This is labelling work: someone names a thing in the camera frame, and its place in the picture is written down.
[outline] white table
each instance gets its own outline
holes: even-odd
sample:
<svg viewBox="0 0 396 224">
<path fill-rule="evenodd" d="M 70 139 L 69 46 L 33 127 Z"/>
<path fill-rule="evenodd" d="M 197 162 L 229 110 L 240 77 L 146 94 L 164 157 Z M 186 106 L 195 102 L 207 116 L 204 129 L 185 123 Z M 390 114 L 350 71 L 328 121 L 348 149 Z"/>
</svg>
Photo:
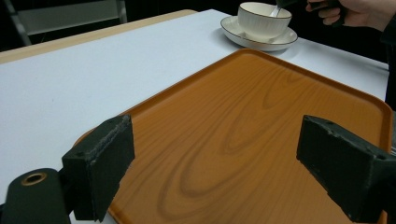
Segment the white table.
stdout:
<svg viewBox="0 0 396 224">
<path fill-rule="evenodd" d="M 203 11 L 0 64 L 0 203 L 17 176 L 62 168 L 89 129 L 242 48 L 222 33 L 226 16 Z M 302 38 L 270 54 L 385 99 L 385 63 Z"/>
</svg>

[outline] white saucer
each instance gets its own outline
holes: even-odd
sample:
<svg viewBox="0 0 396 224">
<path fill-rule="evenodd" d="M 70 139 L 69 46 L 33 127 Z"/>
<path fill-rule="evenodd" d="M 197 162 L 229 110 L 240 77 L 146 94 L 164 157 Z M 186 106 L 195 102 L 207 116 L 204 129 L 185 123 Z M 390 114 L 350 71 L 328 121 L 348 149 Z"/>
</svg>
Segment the white saucer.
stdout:
<svg viewBox="0 0 396 224">
<path fill-rule="evenodd" d="M 239 27 L 238 17 L 230 16 L 221 20 L 223 33 L 234 43 L 250 49 L 263 51 L 275 51 L 290 47 L 298 38 L 297 34 L 289 27 L 282 35 L 270 39 L 267 42 L 250 40 Z"/>
</svg>

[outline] table edge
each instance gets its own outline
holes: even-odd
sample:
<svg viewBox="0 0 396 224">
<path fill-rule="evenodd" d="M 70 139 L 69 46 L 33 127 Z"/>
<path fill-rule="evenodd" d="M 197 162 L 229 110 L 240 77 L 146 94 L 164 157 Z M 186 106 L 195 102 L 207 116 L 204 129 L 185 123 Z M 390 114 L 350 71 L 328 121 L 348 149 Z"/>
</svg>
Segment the table edge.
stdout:
<svg viewBox="0 0 396 224">
<path fill-rule="evenodd" d="M 96 30 L 80 35 L 72 35 L 69 37 L 56 39 L 49 42 L 44 42 L 41 44 L 36 44 L 28 47 L 23 47 L 19 49 L 12 49 L 0 52 L 0 63 L 9 63 L 17 61 L 19 59 L 32 57 L 38 54 L 51 52 L 57 49 L 64 49 L 78 44 L 90 42 L 96 39 L 104 38 L 111 35 L 117 35 L 123 32 L 138 29 L 144 26 L 149 26 L 162 21 L 170 21 L 183 16 L 188 16 L 190 14 L 196 13 L 197 11 L 190 9 L 183 9 L 180 11 L 175 11 L 171 13 L 162 14 L 155 17 L 150 17 L 140 21 L 131 21 L 121 25 L 108 27 L 101 30 Z"/>
</svg>

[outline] person's hand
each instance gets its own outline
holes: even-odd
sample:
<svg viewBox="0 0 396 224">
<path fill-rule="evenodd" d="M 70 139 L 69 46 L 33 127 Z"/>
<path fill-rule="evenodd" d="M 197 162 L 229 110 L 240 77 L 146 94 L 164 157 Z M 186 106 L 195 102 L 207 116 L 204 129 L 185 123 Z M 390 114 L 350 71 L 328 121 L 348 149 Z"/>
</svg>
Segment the person's hand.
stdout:
<svg viewBox="0 0 396 224">
<path fill-rule="evenodd" d="M 323 23 L 331 25 L 340 19 L 341 8 L 326 8 L 327 1 L 308 0 L 310 3 L 319 3 L 319 7 L 312 8 L 307 4 L 306 11 L 318 9 L 318 15 Z M 340 0 L 345 8 L 345 26 L 367 26 L 384 31 L 385 27 L 396 13 L 396 0 Z"/>
</svg>

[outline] orange tray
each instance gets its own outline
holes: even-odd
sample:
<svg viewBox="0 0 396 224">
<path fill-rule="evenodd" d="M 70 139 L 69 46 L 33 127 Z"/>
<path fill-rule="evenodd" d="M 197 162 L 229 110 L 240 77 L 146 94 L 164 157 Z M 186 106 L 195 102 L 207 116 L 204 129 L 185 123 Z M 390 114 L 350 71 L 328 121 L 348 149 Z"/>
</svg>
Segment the orange tray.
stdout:
<svg viewBox="0 0 396 224">
<path fill-rule="evenodd" d="M 119 223 L 351 223 L 296 160 L 303 115 L 391 144 L 381 100 L 252 49 L 124 114 L 136 159 L 109 209 Z"/>
</svg>

